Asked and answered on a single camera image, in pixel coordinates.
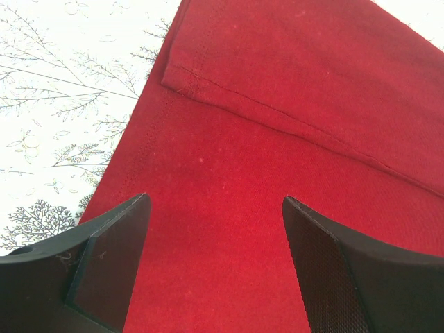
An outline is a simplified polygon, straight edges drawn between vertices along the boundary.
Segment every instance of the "fabric fold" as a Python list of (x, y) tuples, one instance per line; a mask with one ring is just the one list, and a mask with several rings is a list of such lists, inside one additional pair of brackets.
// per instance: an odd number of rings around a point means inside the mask
[(191, 8), (163, 85), (444, 196), (442, 51), (369, 0)]

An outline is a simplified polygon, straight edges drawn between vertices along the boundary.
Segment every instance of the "red cloth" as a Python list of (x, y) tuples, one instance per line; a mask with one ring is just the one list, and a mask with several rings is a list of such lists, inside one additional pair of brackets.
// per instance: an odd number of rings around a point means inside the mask
[(125, 332), (309, 332), (286, 195), (444, 255), (443, 92), (368, 0), (184, 0), (83, 216), (152, 198)]

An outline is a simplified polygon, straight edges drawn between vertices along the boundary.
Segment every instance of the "white tablecloth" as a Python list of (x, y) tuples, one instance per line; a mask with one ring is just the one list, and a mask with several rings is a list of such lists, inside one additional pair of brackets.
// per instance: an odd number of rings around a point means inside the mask
[[(0, 255), (77, 224), (180, 2), (65, 1), (0, 4)], [(374, 2), (444, 50), (444, 0)]]

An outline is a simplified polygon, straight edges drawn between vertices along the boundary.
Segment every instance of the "patterned tablecloth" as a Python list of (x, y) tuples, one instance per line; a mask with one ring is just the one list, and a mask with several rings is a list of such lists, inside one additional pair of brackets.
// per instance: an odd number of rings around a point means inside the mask
[[(0, 255), (75, 226), (179, 0), (0, 3)], [(444, 0), (376, 0), (444, 50)]]

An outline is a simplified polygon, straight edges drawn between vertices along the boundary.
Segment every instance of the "red fabric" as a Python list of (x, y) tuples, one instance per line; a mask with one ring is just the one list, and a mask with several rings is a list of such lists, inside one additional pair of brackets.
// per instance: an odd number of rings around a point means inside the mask
[(444, 255), (443, 71), (370, 1), (184, 0), (83, 216), (152, 198), (125, 332), (309, 332), (286, 195)]

